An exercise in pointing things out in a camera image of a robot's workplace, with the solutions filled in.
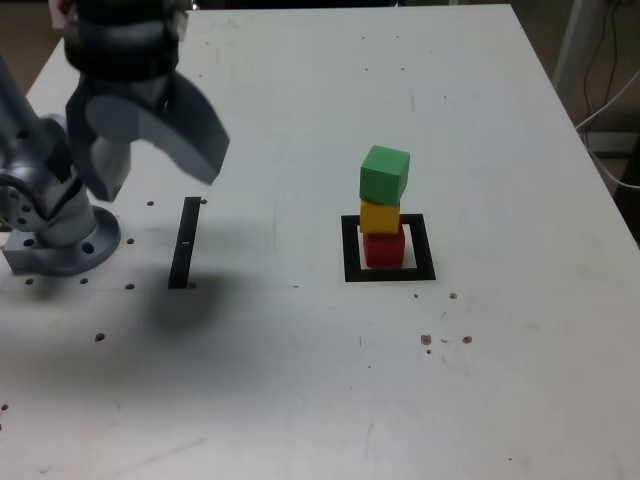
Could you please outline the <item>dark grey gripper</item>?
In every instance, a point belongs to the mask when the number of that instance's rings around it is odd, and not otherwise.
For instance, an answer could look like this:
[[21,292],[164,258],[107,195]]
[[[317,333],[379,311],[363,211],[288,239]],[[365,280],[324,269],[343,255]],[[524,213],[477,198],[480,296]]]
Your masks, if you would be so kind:
[[113,202],[126,181],[133,142],[154,145],[207,185],[220,173],[230,143],[209,100],[178,72],[127,82],[81,75],[66,120],[74,167],[105,202]]

